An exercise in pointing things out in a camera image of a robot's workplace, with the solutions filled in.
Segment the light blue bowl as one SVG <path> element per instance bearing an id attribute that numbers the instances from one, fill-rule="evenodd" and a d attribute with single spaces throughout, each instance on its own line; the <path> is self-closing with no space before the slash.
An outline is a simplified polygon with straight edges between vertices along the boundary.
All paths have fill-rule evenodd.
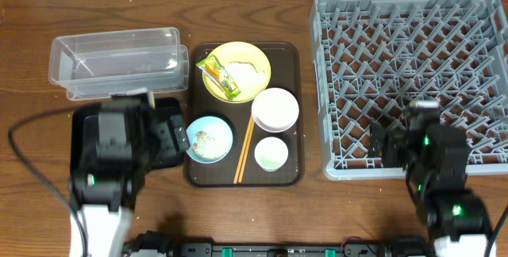
<path id="1" fill-rule="evenodd" d="M 207 132 L 209 135 L 225 140 L 229 143 L 227 152 L 219 159 L 213 161 L 205 161 L 198 158 L 193 151 L 193 143 L 195 141 L 196 133 L 199 131 Z M 190 148 L 187 150 L 189 157 L 198 163 L 216 163 L 219 160 L 225 158 L 233 146 L 233 131 L 229 124 L 223 119 L 214 116 L 200 117 L 193 121 L 187 128 L 187 136 L 190 141 Z"/>

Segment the white napkin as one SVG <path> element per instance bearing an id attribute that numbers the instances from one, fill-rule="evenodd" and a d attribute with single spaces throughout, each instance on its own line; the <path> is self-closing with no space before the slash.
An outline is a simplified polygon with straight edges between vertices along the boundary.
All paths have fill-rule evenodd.
<path id="1" fill-rule="evenodd" d="M 239 88 L 261 86 L 265 82 L 263 71 L 257 71 L 250 63 L 229 63 L 225 70 L 231 75 Z"/>

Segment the pink white bowl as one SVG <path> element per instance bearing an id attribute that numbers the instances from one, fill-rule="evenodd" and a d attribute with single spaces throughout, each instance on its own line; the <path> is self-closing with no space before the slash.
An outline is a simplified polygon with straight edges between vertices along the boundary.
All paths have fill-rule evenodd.
<path id="1" fill-rule="evenodd" d="M 291 128 L 299 116 L 296 97 L 283 88 L 261 91 L 252 102 L 252 118 L 266 132 L 284 132 Z"/>

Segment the green orange snack wrapper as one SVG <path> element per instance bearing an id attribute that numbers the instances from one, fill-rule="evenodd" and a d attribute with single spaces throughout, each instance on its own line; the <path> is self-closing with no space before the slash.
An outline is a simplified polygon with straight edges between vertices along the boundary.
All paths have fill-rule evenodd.
<path id="1" fill-rule="evenodd" d="M 222 91 L 228 100 L 233 100 L 241 93 L 231 74 L 220 64 L 216 56 L 209 55 L 196 65 Z"/>

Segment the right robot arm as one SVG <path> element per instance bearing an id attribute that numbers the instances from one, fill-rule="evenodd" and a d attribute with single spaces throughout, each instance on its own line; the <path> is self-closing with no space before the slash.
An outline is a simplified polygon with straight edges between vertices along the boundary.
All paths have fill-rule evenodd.
<path id="1" fill-rule="evenodd" d="M 396 241 L 385 256 L 494 256 L 498 229 L 481 198 L 466 187 L 472 149 L 464 130 L 441 123 L 435 101 L 413 101 L 403 114 L 406 128 L 370 125 L 368 157 L 401 167 L 418 218 L 430 243 Z"/>

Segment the rice food waste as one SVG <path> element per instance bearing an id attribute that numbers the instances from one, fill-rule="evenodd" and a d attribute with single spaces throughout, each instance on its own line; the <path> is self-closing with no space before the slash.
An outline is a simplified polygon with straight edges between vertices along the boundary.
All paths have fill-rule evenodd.
<path id="1" fill-rule="evenodd" d="M 207 132 L 196 133 L 193 143 L 193 151 L 201 160 L 213 161 L 221 158 L 228 150 L 229 143 L 220 138 L 215 138 Z"/>

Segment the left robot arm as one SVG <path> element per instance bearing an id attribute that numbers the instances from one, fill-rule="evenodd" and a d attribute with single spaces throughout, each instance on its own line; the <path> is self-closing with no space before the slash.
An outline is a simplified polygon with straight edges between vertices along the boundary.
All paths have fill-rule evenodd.
<path id="1" fill-rule="evenodd" d="M 72 115 L 71 256 L 119 256 L 146 175 L 184 161 L 190 140 L 179 101 L 140 90 Z"/>

